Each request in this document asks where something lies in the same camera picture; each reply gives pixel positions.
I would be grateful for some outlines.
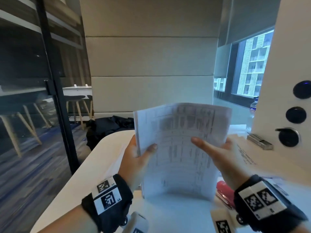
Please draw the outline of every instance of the white device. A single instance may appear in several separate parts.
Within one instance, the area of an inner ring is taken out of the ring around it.
[[[139,214],[138,212],[133,212],[131,215],[126,216],[126,221],[122,233],[147,233],[149,229],[148,220]]]

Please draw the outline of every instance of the water bottle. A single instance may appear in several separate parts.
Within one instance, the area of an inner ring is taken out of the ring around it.
[[[246,123],[246,132],[248,133],[250,133],[252,130],[257,103],[258,103],[258,97],[255,98],[255,101],[251,103],[251,106],[249,108],[249,116],[248,116],[247,123]]]

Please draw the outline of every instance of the black wrist strap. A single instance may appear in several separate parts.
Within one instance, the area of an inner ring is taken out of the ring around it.
[[[113,233],[124,222],[132,204],[133,194],[116,174],[96,186],[82,200],[82,207],[95,222],[98,231]]]
[[[254,231],[288,233],[308,220],[276,187],[253,175],[235,191],[236,211]]]

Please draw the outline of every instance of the wooden chair leg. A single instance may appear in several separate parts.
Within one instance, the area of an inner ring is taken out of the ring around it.
[[[29,123],[30,123],[30,126],[31,126],[32,130],[34,131],[34,133],[37,135],[36,128],[35,128],[35,126],[34,126],[34,123],[32,122],[32,119],[31,119],[31,117],[30,117],[28,108],[27,108],[27,106],[25,106],[25,105],[23,105],[23,107],[24,107],[26,116],[27,116],[27,118],[28,118],[28,121],[29,121]]]
[[[86,108],[87,114],[89,115],[89,118],[92,119],[91,114],[90,114],[90,112],[89,112],[89,108],[87,107],[87,105],[86,105],[86,103],[85,103],[85,100],[82,99],[82,101],[83,101],[84,107]]]
[[[73,119],[75,121],[75,123],[77,123],[77,120],[76,120],[76,106],[75,106],[75,103],[72,101],[72,112],[73,112]]]
[[[91,119],[92,119],[92,120],[95,120],[95,119],[93,118],[93,100],[91,100],[90,112],[91,112]]]
[[[17,139],[16,135],[14,134],[14,131],[13,131],[13,128],[11,127],[11,125],[10,125],[9,119],[6,116],[4,116],[4,115],[0,115],[0,118],[3,121],[4,127],[5,127],[5,129],[7,131],[7,133],[9,134],[9,137],[10,137],[10,139],[12,141],[12,144],[14,146],[14,149],[15,149],[17,155],[21,158],[22,153],[21,153],[21,150],[20,150],[20,148],[18,146],[18,139]]]
[[[44,115],[42,114],[42,112],[40,111],[39,107],[37,106],[36,103],[34,103],[34,107],[36,108],[36,110],[38,111],[38,113],[40,114],[41,118],[43,119],[43,121],[45,122],[45,125],[50,128],[52,127],[49,122],[46,120],[46,118],[44,117]]]
[[[82,130],[84,130],[82,115],[81,115],[80,106],[79,106],[79,102],[78,101],[76,101],[76,105],[77,105],[77,108],[78,108],[78,113],[79,113],[79,117],[80,117],[81,127],[82,127]]]
[[[23,124],[26,126],[26,128],[30,131],[30,133],[35,137],[35,139],[37,140],[37,142],[42,145],[42,142],[40,141],[39,137],[37,136],[37,133],[35,133],[31,127],[29,126],[29,124],[27,123],[27,121],[24,119],[24,117],[21,115],[20,112],[17,113],[18,117],[21,119],[21,121],[23,122]]]

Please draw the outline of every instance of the paper sheet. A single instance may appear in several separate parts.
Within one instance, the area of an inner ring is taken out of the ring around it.
[[[143,196],[179,193],[213,200],[218,170],[190,138],[197,136],[220,146],[227,137],[230,118],[229,108],[193,103],[134,112],[138,153],[158,144],[142,182]]]

